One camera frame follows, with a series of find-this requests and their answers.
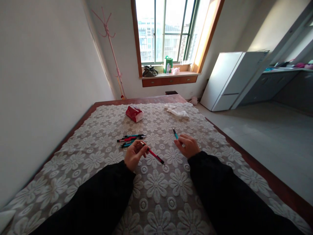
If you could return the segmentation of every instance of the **lace bedspread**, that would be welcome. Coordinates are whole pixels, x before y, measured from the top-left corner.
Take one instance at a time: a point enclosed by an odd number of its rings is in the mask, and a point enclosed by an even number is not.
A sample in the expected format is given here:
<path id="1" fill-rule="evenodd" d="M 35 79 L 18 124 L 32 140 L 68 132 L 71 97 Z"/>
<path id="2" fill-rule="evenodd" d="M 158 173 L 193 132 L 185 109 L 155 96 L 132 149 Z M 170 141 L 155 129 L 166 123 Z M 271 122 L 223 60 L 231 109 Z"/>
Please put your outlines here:
<path id="1" fill-rule="evenodd" d="M 120 148 L 117 139 L 139 133 L 146 134 L 144 140 L 165 164 L 150 154 L 141 158 L 132 196 L 115 233 L 214 234 L 190 179 L 187 159 L 173 142 L 173 127 L 178 135 L 194 137 L 201 150 L 233 168 L 275 213 L 290 219 L 305 234 L 312 233 L 305 220 L 273 193 L 266 180 L 196 108 L 189 103 L 171 103 L 186 110 L 190 119 L 185 120 L 166 112 L 164 105 L 138 104 L 145 114 L 139 123 L 125 116 L 128 105 L 98 107 L 34 180 L 2 209 L 16 210 L 4 234 L 28 234 L 36 229 L 68 203 L 80 185 L 106 165 L 124 159 L 127 148 Z"/>

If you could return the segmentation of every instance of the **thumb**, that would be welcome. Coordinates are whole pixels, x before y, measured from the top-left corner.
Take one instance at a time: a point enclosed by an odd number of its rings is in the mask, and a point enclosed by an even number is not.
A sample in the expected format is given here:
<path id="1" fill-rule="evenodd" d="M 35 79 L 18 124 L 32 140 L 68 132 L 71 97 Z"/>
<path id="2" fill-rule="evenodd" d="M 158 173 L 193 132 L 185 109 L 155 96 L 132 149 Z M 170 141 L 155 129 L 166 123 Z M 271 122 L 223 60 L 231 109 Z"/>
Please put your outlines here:
<path id="1" fill-rule="evenodd" d="M 141 150 L 136 154 L 136 157 L 141 158 L 141 156 L 147 151 L 148 146 L 143 146 Z"/>
<path id="2" fill-rule="evenodd" d="M 182 144 L 178 140 L 174 140 L 175 145 L 180 150 L 180 152 L 183 154 L 185 152 L 185 148 L 182 146 Z"/>

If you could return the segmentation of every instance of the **wooden drawer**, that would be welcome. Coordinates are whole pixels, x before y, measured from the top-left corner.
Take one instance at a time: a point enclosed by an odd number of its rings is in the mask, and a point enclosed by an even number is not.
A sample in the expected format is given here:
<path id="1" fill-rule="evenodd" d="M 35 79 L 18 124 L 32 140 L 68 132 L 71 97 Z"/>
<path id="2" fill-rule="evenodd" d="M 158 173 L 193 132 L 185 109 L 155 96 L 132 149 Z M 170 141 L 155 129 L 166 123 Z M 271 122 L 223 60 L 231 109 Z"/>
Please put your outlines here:
<path id="1" fill-rule="evenodd" d="M 162 78 L 152 78 L 152 79 L 142 80 L 142 87 L 161 86 L 161 85 L 162 85 Z"/>
<path id="2" fill-rule="evenodd" d="M 162 78 L 162 85 L 173 85 L 173 84 L 184 84 L 184 83 L 195 83 L 197 76 L 182 76 L 182 77 L 166 77 Z"/>

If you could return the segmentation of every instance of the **tissue box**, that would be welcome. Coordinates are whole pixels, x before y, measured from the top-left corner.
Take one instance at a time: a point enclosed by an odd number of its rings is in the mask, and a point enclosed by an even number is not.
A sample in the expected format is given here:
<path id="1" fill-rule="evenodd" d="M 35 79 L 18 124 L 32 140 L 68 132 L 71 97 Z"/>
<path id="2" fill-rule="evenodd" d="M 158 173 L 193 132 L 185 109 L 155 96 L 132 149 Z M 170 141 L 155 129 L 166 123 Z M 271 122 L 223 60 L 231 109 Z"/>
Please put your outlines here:
<path id="1" fill-rule="evenodd" d="M 144 116 L 143 111 L 135 105 L 128 106 L 125 114 L 136 123 L 142 120 Z"/>

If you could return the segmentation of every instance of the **person's left hand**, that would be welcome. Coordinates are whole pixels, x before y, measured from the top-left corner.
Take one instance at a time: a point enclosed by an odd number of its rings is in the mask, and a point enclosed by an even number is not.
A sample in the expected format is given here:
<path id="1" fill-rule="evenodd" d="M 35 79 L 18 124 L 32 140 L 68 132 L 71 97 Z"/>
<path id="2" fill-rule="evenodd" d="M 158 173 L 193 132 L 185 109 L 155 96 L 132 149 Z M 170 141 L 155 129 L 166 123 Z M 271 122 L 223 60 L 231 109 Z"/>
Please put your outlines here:
<path id="1" fill-rule="evenodd" d="M 124 162 L 127 166 L 127 168 L 130 171 L 134 171 L 136 167 L 138 166 L 138 162 L 143 155 L 143 157 L 146 157 L 146 153 L 148 154 L 148 146 L 143 146 L 140 142 L 142 140 L 135 140 L 131 146 L 128 147 Z"/>

